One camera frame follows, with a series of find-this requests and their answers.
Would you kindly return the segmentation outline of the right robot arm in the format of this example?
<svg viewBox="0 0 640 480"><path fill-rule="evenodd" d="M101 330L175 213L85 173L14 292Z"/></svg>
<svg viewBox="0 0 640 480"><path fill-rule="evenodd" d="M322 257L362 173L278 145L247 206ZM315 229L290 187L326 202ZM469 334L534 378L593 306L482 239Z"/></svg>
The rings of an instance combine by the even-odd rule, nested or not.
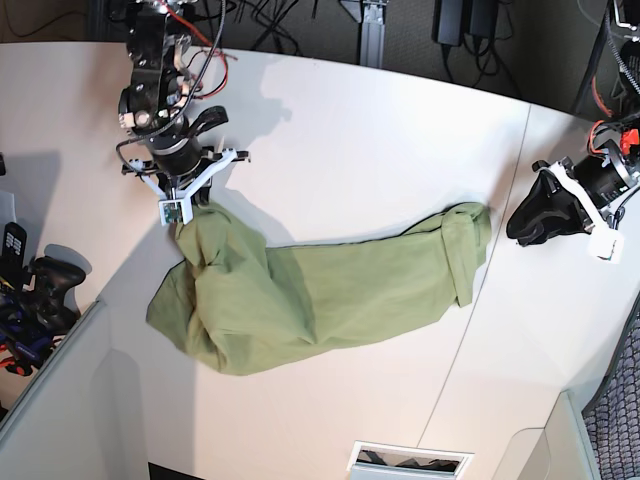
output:
<svg viewBox="0 0 640 480"><path fill-rule="evenodd" d="M123 159L121 172L144 182L157 196L161 222L188 223L193 208L208 203L215 175L234 162L247 161L246 151L203 145L202 134L227 123L224 107L204 109L190 120L192 103L209 97L204 77L219 49L221 34L207 38L196 27L192 1L129 1L125 7L126 48L132 64L129 85L118 104L120 126L128 139L141 144L150 159Z"/></svg>

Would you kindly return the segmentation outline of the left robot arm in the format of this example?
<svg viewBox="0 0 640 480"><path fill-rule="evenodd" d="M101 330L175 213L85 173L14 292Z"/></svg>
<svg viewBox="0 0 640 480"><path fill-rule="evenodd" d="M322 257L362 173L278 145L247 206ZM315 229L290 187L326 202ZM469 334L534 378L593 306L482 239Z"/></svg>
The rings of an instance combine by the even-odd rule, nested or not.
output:
<svg viewBox="0 0 640 480"><path fill-rule="evenodd" d="M596 84L596 73L608 47L618 67L616 98L610 109ZM506 235L520 246L536 246L560 236L586 234L593 257L614 262L624 245L620 224L625 205L639 194L639 3L609 1L599 25L573 109L585 95L604 114L587 135L587 155L575 163L564 157L537 161L528 195L515 209Z"/></svg>

